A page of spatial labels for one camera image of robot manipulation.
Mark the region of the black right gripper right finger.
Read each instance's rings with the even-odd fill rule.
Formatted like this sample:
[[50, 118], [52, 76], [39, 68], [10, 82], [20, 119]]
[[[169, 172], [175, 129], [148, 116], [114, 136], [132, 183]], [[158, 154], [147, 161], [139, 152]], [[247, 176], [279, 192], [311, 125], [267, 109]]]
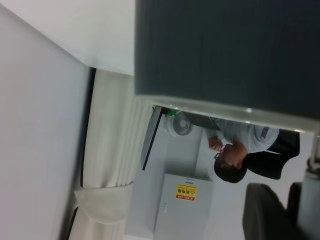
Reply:
[[293, 225], [297, 224], [302, 182], [294, 182], [289, 189], [286, 213]]

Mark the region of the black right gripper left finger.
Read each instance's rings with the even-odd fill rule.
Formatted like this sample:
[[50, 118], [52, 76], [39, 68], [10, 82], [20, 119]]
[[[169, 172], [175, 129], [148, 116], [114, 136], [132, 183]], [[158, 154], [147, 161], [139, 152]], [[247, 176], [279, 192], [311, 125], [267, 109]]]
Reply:
[[291, 223], [276, 193], [265, 184], [247, 185], [242, 227], [246, 240], [299, 240], [301, 232]]

